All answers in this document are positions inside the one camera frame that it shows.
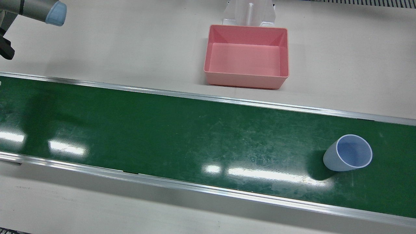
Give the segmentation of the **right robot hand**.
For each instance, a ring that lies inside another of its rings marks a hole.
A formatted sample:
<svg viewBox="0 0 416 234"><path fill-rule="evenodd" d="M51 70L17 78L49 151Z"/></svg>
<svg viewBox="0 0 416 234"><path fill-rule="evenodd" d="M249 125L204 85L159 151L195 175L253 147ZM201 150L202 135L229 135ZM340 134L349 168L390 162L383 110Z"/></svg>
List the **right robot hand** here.
<svg viewBox="0 0 416 234"><path fill-rule="evenodd" d="M11 46L11 42L4 38L6 31L0 29L0 55L7 60L12 60L15 55L15 50Z"/></svg>

